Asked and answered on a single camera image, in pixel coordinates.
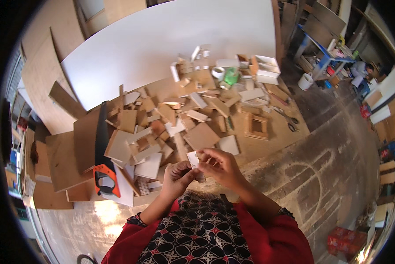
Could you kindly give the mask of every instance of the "black and white patterned fabric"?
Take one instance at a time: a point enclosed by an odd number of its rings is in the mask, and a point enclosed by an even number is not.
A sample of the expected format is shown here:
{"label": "black and white patterned fabric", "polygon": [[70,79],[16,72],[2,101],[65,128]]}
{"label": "black and white patterned fabric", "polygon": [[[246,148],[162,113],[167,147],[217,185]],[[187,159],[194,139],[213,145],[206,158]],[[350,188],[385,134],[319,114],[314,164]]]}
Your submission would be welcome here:
{"label": "black and white patterned fabric", "polygon": [[[234,208],[210,193],[186,191],[177,201],[137,263],[253,263]],[[127,223],[145,226],[139,214]]]}

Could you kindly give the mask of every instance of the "white bucket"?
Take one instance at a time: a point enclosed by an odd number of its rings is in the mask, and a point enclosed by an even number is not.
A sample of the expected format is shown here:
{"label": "white bucket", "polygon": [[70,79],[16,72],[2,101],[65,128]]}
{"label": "white bucket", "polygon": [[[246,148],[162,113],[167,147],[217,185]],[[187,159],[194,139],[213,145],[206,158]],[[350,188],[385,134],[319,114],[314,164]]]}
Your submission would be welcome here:
{"label": "white bucket", "polygon": [[313,78],[309,74],[305,73],[300,78],[300,81],[298,84],[299,84],[300,89],[302,89],[303,91],[306,91],[313,84]]}

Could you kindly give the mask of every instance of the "orange saw handle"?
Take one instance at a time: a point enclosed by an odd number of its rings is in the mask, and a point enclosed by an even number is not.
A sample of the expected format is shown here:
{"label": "orange saw handle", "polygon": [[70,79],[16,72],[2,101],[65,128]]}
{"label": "orange saw handle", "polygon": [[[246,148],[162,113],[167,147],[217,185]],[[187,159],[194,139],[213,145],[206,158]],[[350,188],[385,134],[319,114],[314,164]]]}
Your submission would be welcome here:
{"label": "orange saw handle", "polygon": [[[121,197],[120,189],[118,188],[116,173],[110,170],[105,164],[96,165],[93,167],[93,174],[95,177],[95,191],[98,195],[115,195]],[[114,187],[103,186],[99,184],[99,180],[105,177],[110,177],[114,182]]]}

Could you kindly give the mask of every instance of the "concrete floor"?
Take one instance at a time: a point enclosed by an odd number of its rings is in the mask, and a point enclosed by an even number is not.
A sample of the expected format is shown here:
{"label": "concrete floor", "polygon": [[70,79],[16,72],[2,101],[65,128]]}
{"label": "concrete floor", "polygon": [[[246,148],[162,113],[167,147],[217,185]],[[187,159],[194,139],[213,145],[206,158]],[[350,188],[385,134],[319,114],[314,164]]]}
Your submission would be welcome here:
{"label": "concrete floor", "polygon": [[[316,263],[337,263],[327,235],[350,227],[379,188],[377,135],[360,116],[347,83],[338,89],[297,87],[301,72],[285,61],[281,75],[311,131],[304,140],[242,169],[259,190],[291,211],[309,240]],[[222,192],[213,179],[208,190]],[[112,201],[75,203],[74,210],[38,210],[47,240],[60,263],[91,253],[101,261],[126,218],[146,206]]]}

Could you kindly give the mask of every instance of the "bicycle wheel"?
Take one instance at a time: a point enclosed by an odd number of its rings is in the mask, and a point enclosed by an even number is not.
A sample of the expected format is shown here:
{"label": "bicycle wheel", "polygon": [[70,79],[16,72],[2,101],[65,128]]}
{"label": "bicycle wheel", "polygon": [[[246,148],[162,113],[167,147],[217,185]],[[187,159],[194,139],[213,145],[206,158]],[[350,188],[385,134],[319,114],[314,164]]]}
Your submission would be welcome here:
{"label": "bicycle wheel", "polygon": [[77,257],[77,264],[98,264],[98,263],[88,255],[82,254]]}

